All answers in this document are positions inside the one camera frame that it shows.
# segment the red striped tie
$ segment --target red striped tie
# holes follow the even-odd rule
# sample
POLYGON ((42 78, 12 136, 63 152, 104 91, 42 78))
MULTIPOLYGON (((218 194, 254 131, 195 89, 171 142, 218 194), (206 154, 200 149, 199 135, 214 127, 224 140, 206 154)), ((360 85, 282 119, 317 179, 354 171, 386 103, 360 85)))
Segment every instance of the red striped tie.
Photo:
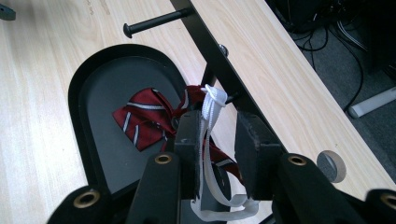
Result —
MULTIPOLYGON (((126 106, 113 112, 113 117, 135 147, 142 151, 163 138, 174 138, 177 131, 172 127, 172 118, 180 118, 191 105, 204 99, 205 93, 200 86, 187 86, 180 104, 174 110, 159 91, 147 88, 132 96, 126 106)), ((210 159, 242 183, 236 162, 214 143, 210 144, 210 159)))

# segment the black plastic frame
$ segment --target black plastic frame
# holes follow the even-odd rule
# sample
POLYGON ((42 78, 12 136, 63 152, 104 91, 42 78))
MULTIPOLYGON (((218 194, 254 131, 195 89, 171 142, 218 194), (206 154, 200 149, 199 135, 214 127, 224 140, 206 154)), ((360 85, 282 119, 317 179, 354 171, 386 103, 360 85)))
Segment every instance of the black plastic frame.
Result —
MULTIPOLYGON (((138 52, 135 56, 156 58, 166 66, 172 67, 175 70, 177 70, 177 68, 165 54, 147 46, 125 44, 113 46, 108 49, 102 49, 99 52, 87 59, 73 76, 69 87, 68 104, 88 184, 107 186, 105 173, 92 136, 92 129, 88 115, 81 112, 81 107, 84 106, 81 105, 81 101, 83 101, 81 98, 81 92, 83 91, 86 80, 89 78, 90 74, 102 64, 108 63, 115 58, 134 56, 133 52, 138 52)), ((176 85, 175 88, 177 89, 177 92, 180 93, 178 97, 181 99, 181 94, 185 88, 185 82, 182 80, 182 77, 174 77, 174 79, 175 80, 173 80, 172 83, 176 85)), ((130 201, 134 197, 137 185, 138 183, 134 182, 112 194, 114 202, 113 210, 120 211, 130 206, 130 201)))
POLYGON ((233 69, 227 56, 224 55, 219 43, 207 29, 204 21, 193 6, 191 0, 170 0, 175 10, 185 10, 186 14, 181 20, 189 32, 192 40, 201 52, 209 68, 216 76, 223 89, 233 97, 232 103, 237 110, 246 111, 258 116, 276 137, 279 138, 268 123, 256 102, 251 97, 248 89, 233 69))

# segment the white strap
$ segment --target white strap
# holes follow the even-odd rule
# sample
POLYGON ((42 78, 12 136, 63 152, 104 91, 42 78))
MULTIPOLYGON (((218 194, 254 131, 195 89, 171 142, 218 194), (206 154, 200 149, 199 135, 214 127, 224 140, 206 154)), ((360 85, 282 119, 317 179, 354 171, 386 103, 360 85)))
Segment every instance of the white strap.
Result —
POLYGON ((199 198, 191 201, 192 211, 203 221, 232 221, 239 220, 246 217, 252 217, 259 211, 259 202, 248 199, 246 194, 235 194, 231 200, 227 198, 221 192, 218 182, 216 181, 215 175, 212 169, 212 162, 210 160, 209 150, 209 138, 213 127, 219 117, 219 113, 222 107, 225 106, 227 100, 227 93, 225 91, 218 90, 214 87, 205 85, 205 96, 204 104, 202 107, 202 120, 200 127, 200 147, 199 147, 199 167, 200 167, 200 186, 199 186, 199 198), (202 146, 204 136, 206 133, 205 142, 205 157, 202 159, 202 146), (236 212, 214 212, 208 210, 201 210, 201 200, 203 193, 204 174, 206 184, 209 187, 213 197, 224 205, 230 207, 244 206, 245 209, 236 212))

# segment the wooden desk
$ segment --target wooden desk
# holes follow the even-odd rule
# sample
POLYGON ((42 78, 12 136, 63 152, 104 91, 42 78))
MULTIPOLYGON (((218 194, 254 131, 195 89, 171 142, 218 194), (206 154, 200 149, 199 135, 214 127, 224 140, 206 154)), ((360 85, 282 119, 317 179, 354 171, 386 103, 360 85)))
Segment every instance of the wooden desk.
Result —
MULTIPOLYGON (((322 150, 337 152, 347 175, 335 186, 361 199, 368 189, 395 189, 264 1, 193 3, 214 37, 229 49, 235 70, 288 151, 314 161, 322 150)), ((100 49, 136 43, 162 51, 187 83, 198 84, 205 61, 181 21, 132 40, 123 35, 125 22, 174 11, 168 1, 2 4, 17 12, 17 20, 0 21, 0 223, 43 223, 67 194, 87 184, 67 105, 78 67, 100 49)), ((230 155, 234 125, 235 111, 229 106, 215 140, 230 155)), ((268 203, 262 209, 258 219, 269 213, 268 203)))

